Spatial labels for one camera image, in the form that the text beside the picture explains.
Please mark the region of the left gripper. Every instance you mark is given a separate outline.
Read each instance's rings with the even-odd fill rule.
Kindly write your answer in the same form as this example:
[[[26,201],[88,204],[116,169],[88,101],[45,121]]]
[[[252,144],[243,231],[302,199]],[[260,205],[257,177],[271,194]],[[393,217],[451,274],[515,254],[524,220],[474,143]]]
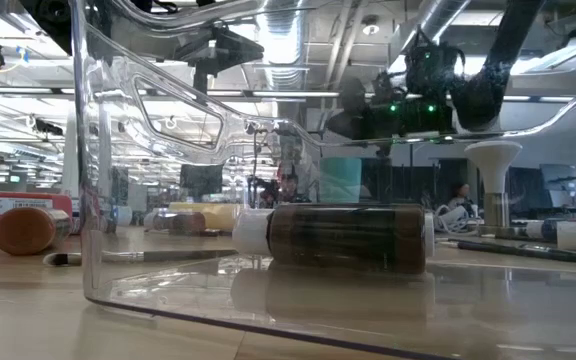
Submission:
[[[216,60],[219,68],[230,68],[247,62],[260,60],[264,47],[243,37],[228,28],[214,31]],[[213,69],[213,51],[209,42],[213,39],[212,30],[198,30],[180,39],[180,45],[173,51],[173,59],[190,67],[203,70]]]

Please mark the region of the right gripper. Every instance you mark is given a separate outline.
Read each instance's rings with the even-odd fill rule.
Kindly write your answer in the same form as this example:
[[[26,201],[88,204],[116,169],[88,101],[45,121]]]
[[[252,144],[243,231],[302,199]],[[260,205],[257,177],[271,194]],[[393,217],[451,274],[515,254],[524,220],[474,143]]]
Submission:
[[[379,121],[398,136],[413,133],[453,134],[453,108],[448,93],[456,87],[455,65],[461,50],[446,42],[434,43],[417,30],[404,56],[406,69],[382,72],[375,79],[375,110]],[[345,112],[332,116],[326,129],[350,140],[386,136],[378,118],[366,102],[361,80],[348,77],[341,82],[340,100]]]

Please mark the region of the clear plastic bin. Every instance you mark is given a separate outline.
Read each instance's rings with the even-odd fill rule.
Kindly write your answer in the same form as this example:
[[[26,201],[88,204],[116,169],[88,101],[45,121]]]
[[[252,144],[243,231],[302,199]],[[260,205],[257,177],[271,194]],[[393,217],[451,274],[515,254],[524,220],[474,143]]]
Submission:
[[[264,0],[71,0],[85,297],[159,322],[406,358],[576,360],[576,263],[435,244],[559,249],[529,238],[526,224],[576,221],[576,0],[545,0],[486,130],[370,140],[325,132],[342,110],[344,79],[360,79],[371,99],[380,73],[404,70],[391,41],[422,1],[305,0],[304,87],[277,91],[263,58],[230,68],[216,60],[216,29],[260,45]],[[466,54],[457,72],[478,72],[506,4],[471,0],[441,35]],[[212,70],[173,59],[180,39],[198,30],[213,31]],[[464,152],[497,140],[522,145],[506,174],[509,227],[484,224],[483,181]],[[174,212],[173,202],[274,209],[288,204],[277,197],[291,173],[298,191],[320,204],[319,164],[328,157],[362,160],[358,203],[423,208],[424,273],[281,265],[240,253],[101,260],[103,252],[236,250],[233,230],[174,235],[146,230],[144,217]],[[222,165],[221,192],[190,196],[180,186],[183,165]],[[455,183],[470,186],[471,210],[448,208]],[[109,205],[130,206],[130,225],[103,233]]]

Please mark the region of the orange paint bottle black label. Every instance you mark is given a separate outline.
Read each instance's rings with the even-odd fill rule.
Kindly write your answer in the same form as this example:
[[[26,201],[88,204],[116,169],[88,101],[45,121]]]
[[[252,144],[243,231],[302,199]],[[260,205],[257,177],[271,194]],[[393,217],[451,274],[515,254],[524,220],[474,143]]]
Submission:
[[[30,256],[60,245],[71,233],[71,217],[63,210],[20,207],[0,217],[0,250]]]

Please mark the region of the large red paint bottle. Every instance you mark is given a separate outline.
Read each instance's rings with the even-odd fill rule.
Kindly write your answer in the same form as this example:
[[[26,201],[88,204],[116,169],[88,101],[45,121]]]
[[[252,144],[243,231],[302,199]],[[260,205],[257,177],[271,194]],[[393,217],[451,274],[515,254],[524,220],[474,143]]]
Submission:
[[[72,200],[59,194],[0,191],[0,235],[5,229],[25,229],[30,224],[32,215],[24,216],[24,210],[61,210],[72,216]]]

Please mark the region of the teal plastic cup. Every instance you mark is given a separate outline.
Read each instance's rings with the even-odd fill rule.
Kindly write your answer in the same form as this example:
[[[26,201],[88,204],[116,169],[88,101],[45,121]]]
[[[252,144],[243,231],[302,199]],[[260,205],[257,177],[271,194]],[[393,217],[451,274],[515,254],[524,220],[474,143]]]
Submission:
[[[323,158],[319,164],[319,196],[323,203],[358,203],[362,160],[349,157]]]

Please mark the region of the person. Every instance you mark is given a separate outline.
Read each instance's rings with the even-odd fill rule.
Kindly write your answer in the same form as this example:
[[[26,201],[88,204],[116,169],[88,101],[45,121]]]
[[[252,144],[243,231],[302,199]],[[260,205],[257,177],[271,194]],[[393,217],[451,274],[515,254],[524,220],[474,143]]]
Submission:
[[[452,188],[452,197],[447,206],[450,210],[463,207],[466,210],[472,209],[472,202],[469,199],[470,186],[467,183],[455,183]]]
[[[298,191],[299,180],[294,173],[283,174],[279,182],[278,203],[310,203],[310,198]]]

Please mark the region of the clear jar white lid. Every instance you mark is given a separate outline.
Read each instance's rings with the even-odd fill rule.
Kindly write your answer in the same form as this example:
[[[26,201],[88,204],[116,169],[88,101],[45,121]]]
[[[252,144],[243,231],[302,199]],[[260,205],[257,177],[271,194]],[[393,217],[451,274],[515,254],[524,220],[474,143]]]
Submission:
[[[521,150],[521,144],[502,140],[471,144],[464,150],[483,181],[484,224],[488,227],[510,226],[506,174]]]

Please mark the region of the white pillar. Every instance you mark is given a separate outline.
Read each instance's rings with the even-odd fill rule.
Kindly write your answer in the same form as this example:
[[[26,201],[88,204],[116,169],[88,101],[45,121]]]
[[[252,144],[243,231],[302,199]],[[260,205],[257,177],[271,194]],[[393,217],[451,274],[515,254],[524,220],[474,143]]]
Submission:
[[[69,104],[66,118],[65,146],[63,159],[62,193],[71,198],[79,197],[79,162],[77,145],[76,106]]]

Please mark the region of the silver ventilation duct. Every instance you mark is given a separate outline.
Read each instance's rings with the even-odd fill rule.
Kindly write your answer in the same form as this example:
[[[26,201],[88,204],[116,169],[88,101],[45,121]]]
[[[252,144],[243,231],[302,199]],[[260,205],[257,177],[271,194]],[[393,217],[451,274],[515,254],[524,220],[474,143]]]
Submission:
[[[264,48],[265,77],[271,90],[304,87],[303,49],[308,7],[305,0],[264,0],[257,16]]]
[[[391,49],[399,54],[409,48],[419,30],[431,42],[437,43],[470,2],[471,0],[423,0],[417,15],[397,27],[391,41]]]

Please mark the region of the black wall panel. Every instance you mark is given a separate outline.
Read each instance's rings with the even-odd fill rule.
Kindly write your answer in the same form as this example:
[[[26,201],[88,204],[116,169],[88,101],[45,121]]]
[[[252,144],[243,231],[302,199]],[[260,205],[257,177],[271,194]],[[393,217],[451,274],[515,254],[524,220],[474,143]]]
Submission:
[[[180,170],[180,186],[192,197],[220,193],[222,173],[222,165],[183,165]]]

